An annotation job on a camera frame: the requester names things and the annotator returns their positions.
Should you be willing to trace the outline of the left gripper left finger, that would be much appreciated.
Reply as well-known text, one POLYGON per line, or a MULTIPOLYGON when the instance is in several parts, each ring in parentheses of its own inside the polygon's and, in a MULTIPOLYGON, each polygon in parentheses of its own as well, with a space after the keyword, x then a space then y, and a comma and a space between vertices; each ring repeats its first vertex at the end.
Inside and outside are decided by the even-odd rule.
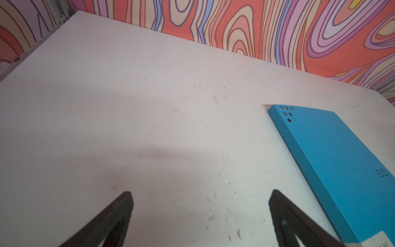
POLYGON ((94 217, 62 247, 122 247, 134 207, 131 192, 125 191, 94 217))

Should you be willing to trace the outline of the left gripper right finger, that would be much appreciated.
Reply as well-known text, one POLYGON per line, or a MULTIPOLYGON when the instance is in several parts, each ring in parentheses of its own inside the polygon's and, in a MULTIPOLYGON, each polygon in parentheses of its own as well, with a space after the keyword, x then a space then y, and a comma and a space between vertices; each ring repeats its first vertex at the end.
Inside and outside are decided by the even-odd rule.
POLYGON ((343 247, 279 190, 273 190, 269 207, 280 247, 343 247))

